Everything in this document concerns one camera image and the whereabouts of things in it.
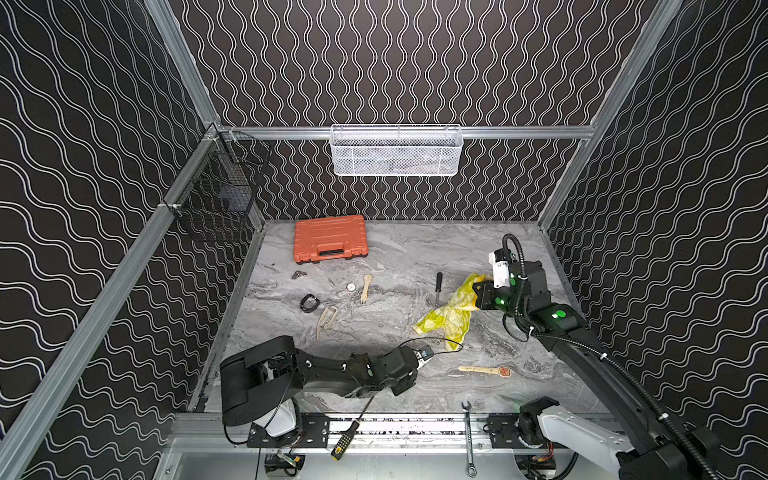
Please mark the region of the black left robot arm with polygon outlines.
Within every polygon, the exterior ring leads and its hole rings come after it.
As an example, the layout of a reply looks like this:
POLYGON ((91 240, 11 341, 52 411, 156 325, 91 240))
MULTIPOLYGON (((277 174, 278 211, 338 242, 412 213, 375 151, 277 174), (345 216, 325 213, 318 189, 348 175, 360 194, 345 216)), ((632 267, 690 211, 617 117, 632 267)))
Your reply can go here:
POLYGON ((220 363, 222 424, 249 425, 248 446, 287 446, 304 430, 298 394, 357 399, 389 389, 398 396, 415 385, 418 370, 434 356, 428 345, 401 345, 379 356, 329 359, 298 349, 290 336, 279 336, 220 363))

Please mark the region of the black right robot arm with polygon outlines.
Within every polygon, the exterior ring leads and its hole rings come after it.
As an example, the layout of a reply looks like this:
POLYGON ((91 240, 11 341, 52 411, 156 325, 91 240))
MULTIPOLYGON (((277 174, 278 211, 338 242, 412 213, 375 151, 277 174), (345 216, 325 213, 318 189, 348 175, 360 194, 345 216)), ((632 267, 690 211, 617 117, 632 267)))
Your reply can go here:
POLYGON ((500 312, 504 330, 517 327, 568 365, 621 427, 615 433, 541 397, 519 409, 515 430, 522 444, 562 445, 619 479, 717 478, 716 435, 706 427, 685 428, 602 347, 575 308, 554 302, 543 267, 525 259, 516 236, 505 234, 489 262, 492 279, 472 287, 476 307, 500 312))

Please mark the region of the yellow green white towel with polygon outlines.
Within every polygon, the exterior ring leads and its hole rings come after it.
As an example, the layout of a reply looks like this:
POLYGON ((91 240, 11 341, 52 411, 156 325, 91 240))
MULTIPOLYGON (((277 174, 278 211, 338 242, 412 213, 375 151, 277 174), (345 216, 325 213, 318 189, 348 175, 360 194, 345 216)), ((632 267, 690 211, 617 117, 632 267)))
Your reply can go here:
POLYGON ((472 313, 480 310, 473 287, 485 279, 485 275, 470 274, 445 305, 427 313, 413 330, 418 334, 442 330, 448 340, 462 343, 469 332, 472 313))

